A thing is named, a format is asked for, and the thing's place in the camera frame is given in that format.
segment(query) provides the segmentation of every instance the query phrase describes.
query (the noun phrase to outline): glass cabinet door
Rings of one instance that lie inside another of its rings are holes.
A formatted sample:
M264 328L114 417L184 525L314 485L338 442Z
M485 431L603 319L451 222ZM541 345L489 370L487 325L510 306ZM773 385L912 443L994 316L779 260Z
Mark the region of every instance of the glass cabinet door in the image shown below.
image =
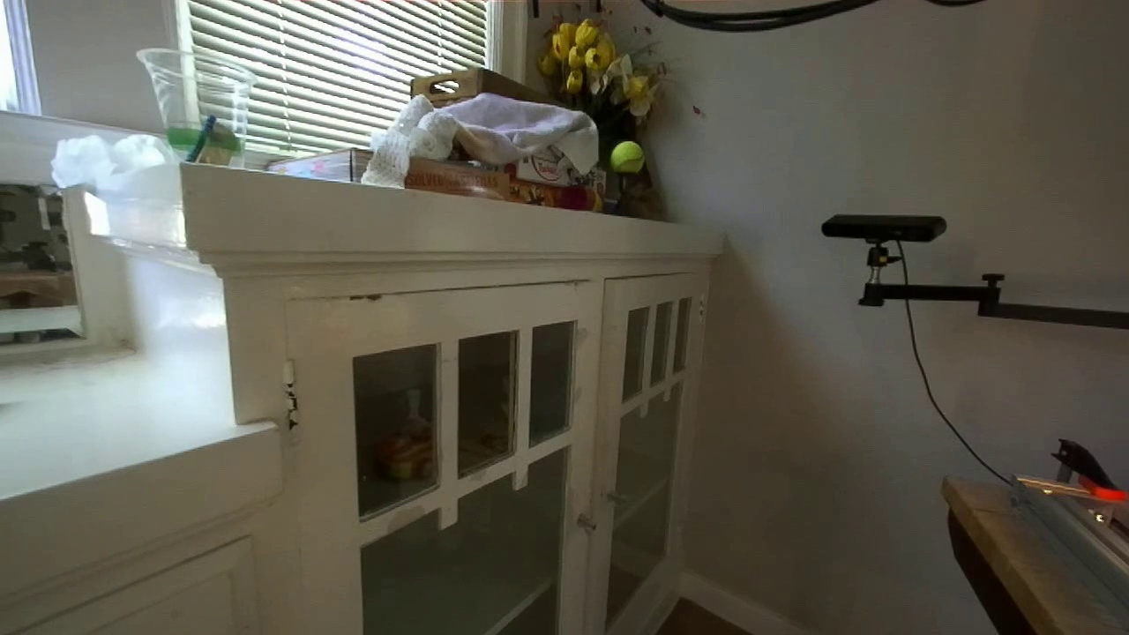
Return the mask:
M309 442L338 478L306 485L309 550L347 586L343 632L553 635L576 632L582 547L576 489L576 285L318 298L295 389Z
M613 451L603 459L596 496L608 511L603 577L596 583L601 626L630 632L630 604L672 567L672 518L679 426L688 395L688 328L694 283L642 278L609 285L603 370L617 370L601 423Z

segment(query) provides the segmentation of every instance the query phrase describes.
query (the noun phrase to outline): cabinet top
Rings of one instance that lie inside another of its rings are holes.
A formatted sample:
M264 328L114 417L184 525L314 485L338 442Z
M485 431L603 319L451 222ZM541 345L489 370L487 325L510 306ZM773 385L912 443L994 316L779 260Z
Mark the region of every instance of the cabinet top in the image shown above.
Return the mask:
M184 248L206 260L714 256L725 242L709 230L673 222L211 166L184 166L180 184Z

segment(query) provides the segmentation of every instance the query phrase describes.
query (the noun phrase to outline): floor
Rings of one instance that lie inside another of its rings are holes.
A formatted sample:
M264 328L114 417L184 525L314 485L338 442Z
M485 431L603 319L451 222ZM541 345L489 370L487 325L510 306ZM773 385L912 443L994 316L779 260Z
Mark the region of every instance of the floor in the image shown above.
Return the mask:
M703 611L700 604L679 598L659 635L743 635L743 632Z

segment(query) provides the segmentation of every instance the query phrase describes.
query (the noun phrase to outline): yellow flowers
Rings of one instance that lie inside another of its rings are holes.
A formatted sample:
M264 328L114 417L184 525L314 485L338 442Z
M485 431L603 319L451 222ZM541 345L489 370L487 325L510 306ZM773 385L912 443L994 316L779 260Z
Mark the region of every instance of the yellow flowers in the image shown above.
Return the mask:
M617 54L613 35L594 18L556 22L536 70L561 101L582 110L627 110L634 121L649 112L659 83L657 75Z

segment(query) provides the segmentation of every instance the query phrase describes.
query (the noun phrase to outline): white wall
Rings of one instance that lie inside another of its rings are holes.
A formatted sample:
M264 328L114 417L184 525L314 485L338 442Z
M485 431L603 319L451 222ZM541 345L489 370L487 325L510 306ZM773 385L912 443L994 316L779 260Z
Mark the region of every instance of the white wall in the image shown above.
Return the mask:
M175 45L172 0L29 0L45 117L160 131L139 49Z
M773 35L657 26L649 148L679 218L716 224L690 567L813 632L987 632L946 536L946 476L987 478L933 417L904 310L857 306L833 212L940 212L921 283L1129 310L1129 3L876 3ZM1004 473L1079 438L1129 482L1129 331L919 302L935 390Z

